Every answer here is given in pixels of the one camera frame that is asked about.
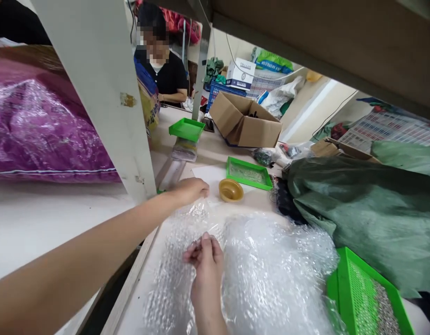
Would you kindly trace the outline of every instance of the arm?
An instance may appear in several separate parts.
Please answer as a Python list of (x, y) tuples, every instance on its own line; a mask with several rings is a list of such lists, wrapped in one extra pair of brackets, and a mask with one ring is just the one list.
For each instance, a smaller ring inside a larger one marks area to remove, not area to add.
[(185, 88), (177, 89), (174, 94), (161, 94), (159, 93), (159, 101), (165, 102), (185, 102), (187, 100), (187, 90)]
[(190, 298), (195, 309), (195, 321), (200, 335), (228, 335), (221, 311), (221, 279), (224, 255), (220, 244), (207, 232), (184, 252), (185, 263), (196, 269)]
[(208, 193), (184, 179), (0, 280), (0, 335), (54, 334), (173, 211)]

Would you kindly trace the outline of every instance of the dark hair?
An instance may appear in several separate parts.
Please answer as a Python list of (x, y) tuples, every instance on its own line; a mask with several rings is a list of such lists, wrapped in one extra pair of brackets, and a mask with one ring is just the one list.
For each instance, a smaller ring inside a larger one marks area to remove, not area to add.
[(150, 30), (159, 40), (168, 40), (168, 29), (164, 13), (155, 4), (143, 2), (139, 6), (137, 25), (143, 30)]

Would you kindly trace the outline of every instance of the cardboard box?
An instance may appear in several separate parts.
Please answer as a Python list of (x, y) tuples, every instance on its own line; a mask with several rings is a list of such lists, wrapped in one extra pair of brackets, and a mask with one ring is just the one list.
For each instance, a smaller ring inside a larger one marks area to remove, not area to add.
[(275, 147), (282, 124), (255, 101), (219, 92), (210, 115), (228, 144)]
[(236, 58), (235, 62), (231, 60), (226, 76), (226, 86), (235, 87), (245, 91), (251, 89), (252, 80), (254, 80), (255, 63)]
[(372, 155), (366, 154), (365, 152), (348, 146), (347, 144), (339, 143), (330, 137), (325, 137), (313, 144), (311, 146), (311, 151), (316, 157), (343, 156), (381, 164), (381, 162)]

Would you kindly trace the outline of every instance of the green plastic tray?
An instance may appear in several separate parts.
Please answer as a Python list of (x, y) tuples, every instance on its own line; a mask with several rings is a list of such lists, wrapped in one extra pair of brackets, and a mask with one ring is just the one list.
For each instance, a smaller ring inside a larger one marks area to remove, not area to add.
[(168, 133), (189, 141), (197, 142), (204, 130), (204, 126), (206, 125), (202, 122), (182, 118), (175, 124), (168, 127)]
[[(327, 280), (327, 295), (336, 301), (349, 334), (380, 335), (373, 279), (386, 289), (401, 335), (414, 335), (397, 288), (347, 247), (337, 249), (337, 252), (341, 259), (336, 271)], [(359, 322), (360, 315), (367, 317)]]
[[(247, 175), (248, 173), (251, 176), (256, 175), (262, 180), (257, 181), (245, 178), (245, 174)], [(233, 179), (241, 184), (261, 188), (267, 191), (273, 187), (268, 170), (265, 167), (251, 164), (234, 157), (228, 157), (228, 161), (226, 163), (226, 178)]]

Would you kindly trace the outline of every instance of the box label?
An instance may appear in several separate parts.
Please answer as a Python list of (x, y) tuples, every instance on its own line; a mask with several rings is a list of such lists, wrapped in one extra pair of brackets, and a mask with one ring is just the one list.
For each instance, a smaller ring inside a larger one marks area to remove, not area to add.
[(226, 80), (226, 86), (234, 86), (243, 90), (250, 90), (251, 89), (251, 84), (250, 83), (246, 83), (244, 81), (240, 81), (237, 79), (228, 79)]

